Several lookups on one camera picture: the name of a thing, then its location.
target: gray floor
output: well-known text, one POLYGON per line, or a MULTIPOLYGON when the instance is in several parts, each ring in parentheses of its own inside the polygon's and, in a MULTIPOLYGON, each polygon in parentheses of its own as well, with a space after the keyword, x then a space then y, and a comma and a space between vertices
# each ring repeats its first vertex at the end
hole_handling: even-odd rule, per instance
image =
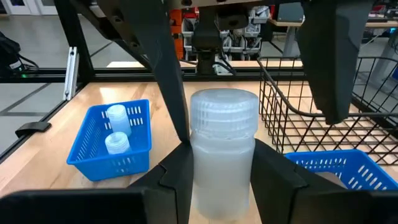
MULTIPOLYGON (((133 61, 119 46, 103 38, 84 18, 80 17, 93 65, 104 68, 112 61, 133 61)), ((0 31, 21 45, 21 54, 40 67, 66 67, 68 43, 57 16, 11 16, 0 20, 0 31)), ((284 48, 284 35, 275 36, 273 43, 284 48)), ((360 56, 379 56, 387 42, 376 39, 360 51, 360 56)), ((281 53, 264 42, 262 56, 280 57, 281 53)), ((17 138, 14 131, 21 125, 38 121, 62 100, 63 84, 0 84, 0 153, 17 138)))

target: blue basket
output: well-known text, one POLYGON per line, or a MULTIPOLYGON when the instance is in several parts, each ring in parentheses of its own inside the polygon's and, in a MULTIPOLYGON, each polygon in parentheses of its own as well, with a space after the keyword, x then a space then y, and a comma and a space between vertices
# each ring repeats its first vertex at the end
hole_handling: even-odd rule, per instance
POLYGON ((285 157, 310 171, 336 174, 348 189, 398 189, 398 184, 360 150, 293 152, 285 157))
POLYGON ((91 181, 145 172, 149 169, 150 136, 149 101, 136 100, 92 106, 80 127, 69 153, 67 164, 74 165, 91 181), (106 110, 112 105, 124 105, 131 125, 131 150, 110 155, 105 138, 113 131, 106 110))

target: wire basket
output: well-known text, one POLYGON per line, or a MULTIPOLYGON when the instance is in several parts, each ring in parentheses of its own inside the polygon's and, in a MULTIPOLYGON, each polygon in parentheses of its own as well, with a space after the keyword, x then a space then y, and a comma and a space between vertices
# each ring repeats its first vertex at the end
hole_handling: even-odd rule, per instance
POLYGON ((398 61, 358 58, 349 117, 331 126, 314 104, 306 74, 297 69, 300 59, 258 62, 259 114, 279 153, 359 149, 379 165, 398 165, 398 83, 391 77, 398 61), (377 68, 380 60, 384 72, 377 68))

